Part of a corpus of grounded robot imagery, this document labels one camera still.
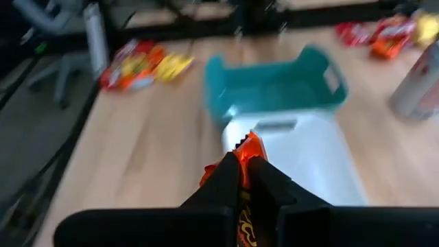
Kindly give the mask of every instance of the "teal basket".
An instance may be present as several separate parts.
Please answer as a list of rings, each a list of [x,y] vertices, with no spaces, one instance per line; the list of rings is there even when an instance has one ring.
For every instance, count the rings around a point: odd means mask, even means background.
[[[320,108],[335,111],[348,90],[321,49],[306,46],[292,62],[228,69],[221,56],[206,65],[204,94],[214,120],[225,126],[242,113]]]

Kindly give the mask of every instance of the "can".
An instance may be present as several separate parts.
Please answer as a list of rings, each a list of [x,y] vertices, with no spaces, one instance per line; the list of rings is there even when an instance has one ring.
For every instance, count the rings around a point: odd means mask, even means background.
[[[432,43],[390,98],[404,117],[426,120],[439,113],[439,41]]]

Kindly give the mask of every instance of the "wooden table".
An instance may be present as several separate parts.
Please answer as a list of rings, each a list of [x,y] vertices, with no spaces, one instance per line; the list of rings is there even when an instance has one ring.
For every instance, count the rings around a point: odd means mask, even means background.
[[[203,167],[222,157],[220,132],[203,107],[204,63],[218,53],[231,66],[291,60],[308,43],[326,48],[346,76],[350,96],[337,119],[370,203],[439,205],[436,121],[405,123],[388,107],[419,51],[373,61],[366,48],[340,45],[331,28],[281,40],[187,40],[166,43],[197,59],[178,81],[99,94],[35,246],[49,246],[56,225],[82,209],[177,207],[198,188]]]

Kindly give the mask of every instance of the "candy pile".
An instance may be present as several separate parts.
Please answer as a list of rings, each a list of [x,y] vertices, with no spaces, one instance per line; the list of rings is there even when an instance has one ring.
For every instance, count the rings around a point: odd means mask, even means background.
[[[370,45],[370,55],[395,58],[404,48],[413,44],[426,47],[434,42],[439,33],[439,17],[417,12],[411,18],[396,15],[378,23],[370,32],[365,23],[341,23],[335,33],[348,46]]]
[[[154,81],[168,82],[192,64],[193,58],[167,54],[152,41],[131,40],[117,53],[99,81],[103,89],[136,90]]]

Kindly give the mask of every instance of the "chair leg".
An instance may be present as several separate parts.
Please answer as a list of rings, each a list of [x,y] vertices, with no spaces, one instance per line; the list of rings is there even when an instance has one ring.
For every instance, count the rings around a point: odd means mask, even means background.
[[[53,64],[49,65],[46,69],[43,69],[41,72],[34,75],[32,78],[30,78],[27,81],[27,86],[31,87],[35,85],[36,83],[40,82],[41,80],[45,79],[46,77],[55,74],[60,67],[59,61],[54,62]]]
[[[71,72],[71,65],[68,58],[63,57],[61,59],[61,65],[58,71],[58,78],[56,79],[54,101],[59,104],[61,108],[66,108],[68,103],[66,101],[66,85]]]

